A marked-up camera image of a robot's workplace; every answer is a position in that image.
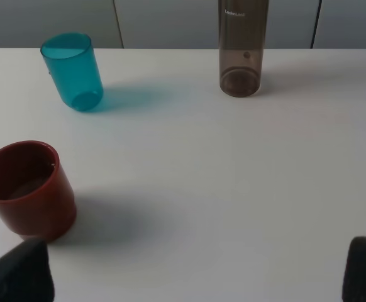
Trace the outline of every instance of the table surface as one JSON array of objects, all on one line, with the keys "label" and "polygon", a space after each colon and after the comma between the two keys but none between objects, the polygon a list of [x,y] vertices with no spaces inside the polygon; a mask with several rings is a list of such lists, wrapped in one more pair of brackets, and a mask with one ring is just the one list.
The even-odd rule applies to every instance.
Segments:
[{"label": "table surface", "polygon": [[[366,235],[366,50],[267,50],[260,92],[216,50],[96,50],[105,97],[64,105],[39,49],[0,49],[0,147],[53,145],[76,195],[56,301],[341,301]],[[0,221],[0,255],[21,240]]]}]

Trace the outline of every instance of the bottle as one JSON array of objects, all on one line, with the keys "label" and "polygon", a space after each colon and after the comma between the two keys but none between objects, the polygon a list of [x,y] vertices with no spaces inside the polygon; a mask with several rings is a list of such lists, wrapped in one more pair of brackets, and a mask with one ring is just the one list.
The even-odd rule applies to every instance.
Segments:
[{"label": "bottle", "polygon": [[260,88],[269,0],[219,0],[219,84],[237,98]]}]

